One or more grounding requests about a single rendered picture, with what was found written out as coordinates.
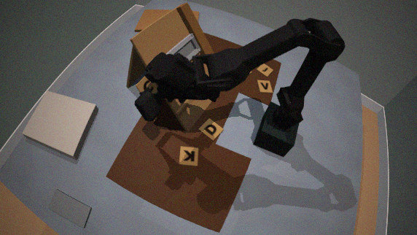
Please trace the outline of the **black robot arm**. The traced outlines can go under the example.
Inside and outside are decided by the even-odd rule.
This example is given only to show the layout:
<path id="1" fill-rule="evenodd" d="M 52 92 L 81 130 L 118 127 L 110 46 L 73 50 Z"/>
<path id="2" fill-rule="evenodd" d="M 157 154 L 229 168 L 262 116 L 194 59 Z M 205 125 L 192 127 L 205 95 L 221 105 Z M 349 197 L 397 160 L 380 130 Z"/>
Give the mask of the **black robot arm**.
<path id="1" fill-rule="evenodd" d="M 303 120 L 304 97 L 322 68 L 327 62 L 335 61 L 346 46 L 328 20 L 291 19 L 243 47 L 194 55 L 192 62 L 180 53 L 159 53 L 147 65 L 145 76 L 152 83 L 177 90 L 183 99 L 216 102 L 221 90 L 233 89 L 254 68 L 298 46 L 309 48 L 308 54 L 291 85 L 280 88 L 276 94 L 280 107 L 272 119 L 273 128 L 290 132 L 292 126 Z M 203 64 L 207 65 L 209 76 Z"/>

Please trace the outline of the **tan cardboard-coloured slanted board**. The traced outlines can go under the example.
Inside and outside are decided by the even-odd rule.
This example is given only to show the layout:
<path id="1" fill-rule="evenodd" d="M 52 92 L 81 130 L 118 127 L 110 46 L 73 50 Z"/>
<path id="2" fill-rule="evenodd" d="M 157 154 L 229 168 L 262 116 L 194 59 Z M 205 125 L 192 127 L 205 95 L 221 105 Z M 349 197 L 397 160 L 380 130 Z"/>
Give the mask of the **tan cardboard-coloured slanted board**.
<path id="1" fill-rule="evenodd" d="M 126 87 L 129 88 L 145 72 L 147 65 L 159 53 L 180 53 L 192 62 L 194 55 L 212 54 L 207 41 L 188 3 L 175 7 L 130 39 L 132 52 Z M 178 99 L 167 103 L 185 131 L 189 131 L 212 101 Z"/>

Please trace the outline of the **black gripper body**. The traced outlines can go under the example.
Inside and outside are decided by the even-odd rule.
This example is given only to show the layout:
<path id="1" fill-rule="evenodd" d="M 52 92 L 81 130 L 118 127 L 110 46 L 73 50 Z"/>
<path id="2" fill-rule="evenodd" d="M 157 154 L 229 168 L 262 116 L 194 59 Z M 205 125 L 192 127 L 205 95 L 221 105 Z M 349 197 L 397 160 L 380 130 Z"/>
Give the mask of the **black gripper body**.
<path id="1" fill-rule="evenodd" d="M 159 112 L 161 111 L 162 101 L 167 98 L 168 103 L 174 99 L 178 99 L 180 103 L 183 103 L 186 99 L 183 99 L 177 90 L 174 90 L 170 86 L 158 85 L 157 93 L 150 93 L 148 91 L 143 92 L 136 100 L 135 105 L 138 111 L 141 113 L 145 121 L 153 121 Z"/>

